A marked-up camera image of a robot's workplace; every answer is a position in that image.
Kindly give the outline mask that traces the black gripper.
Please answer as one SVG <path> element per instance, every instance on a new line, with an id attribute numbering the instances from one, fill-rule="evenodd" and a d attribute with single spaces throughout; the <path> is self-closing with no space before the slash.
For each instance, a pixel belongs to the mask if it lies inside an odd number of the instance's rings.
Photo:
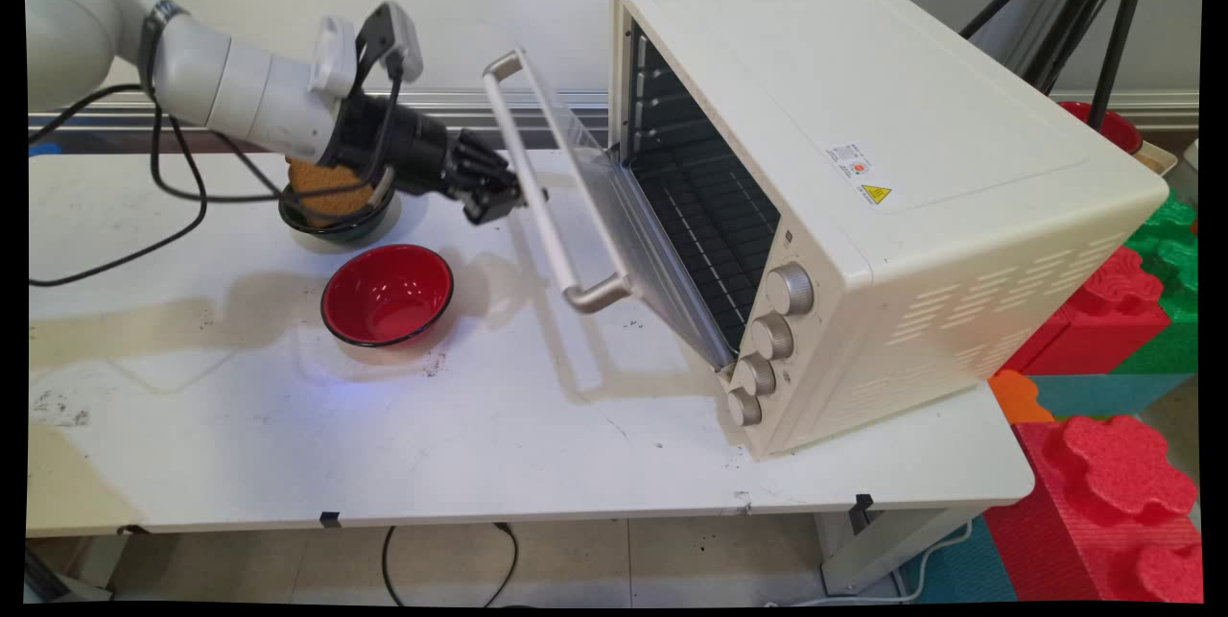
<path id="1" fill-rule="evenodd" d="M 363 175 L 375 159 L 379 135 L 386 132 L 383 163 L 393 168 L 393 186 L 413 195 L 438 193 L 463 204 L 474 226 L 508 216 L 526 205 L 519 179 L 508 162 L 488 147 L 474 132 L 448 132 L 443 123 L 400 103 L 393 106 L 391 127 L 387 96 L 359 92 L 341 102 L 323 167 L 343 166 Z M 449 159 L 449 177 L 446 176 Z"/>

